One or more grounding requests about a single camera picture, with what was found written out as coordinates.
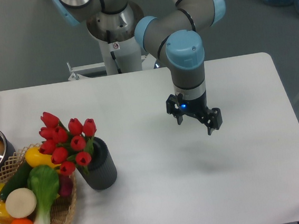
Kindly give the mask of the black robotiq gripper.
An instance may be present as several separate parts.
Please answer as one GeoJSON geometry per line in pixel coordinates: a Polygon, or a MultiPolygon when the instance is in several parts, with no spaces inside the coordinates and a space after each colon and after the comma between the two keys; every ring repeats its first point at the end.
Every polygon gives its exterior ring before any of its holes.
{"type": "Polygon", "coordinates": [[[173,115],[178,125],[182,124],[184,115],[203,120],[208,135],[211,135],[214,130],[220,129],[223,120],[220,108],[207,107],[206,94],[205,91],[202,96],[193,100],[185,100],[182,94],[170,94],[166,100],[166,111],[173,115]]]}

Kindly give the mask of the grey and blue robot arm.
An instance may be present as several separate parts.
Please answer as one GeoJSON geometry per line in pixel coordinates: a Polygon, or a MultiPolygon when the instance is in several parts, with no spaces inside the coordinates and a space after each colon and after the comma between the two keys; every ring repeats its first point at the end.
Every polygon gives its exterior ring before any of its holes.
{"type": "Polygon", "coordinates": [[[172,0],[176,10],[163,19],[145,16],[130,0],[52,0],[72,26],[85,22],[99,43],[108,75],[141,70],[141,53],[170,70],[174,94],[167,112],[181,123],[197,119],[211,133],[222,124],[220,109],[208,108],[205,51],[199,31],[216,24],[226,12],[224,0],[172,0]]]}

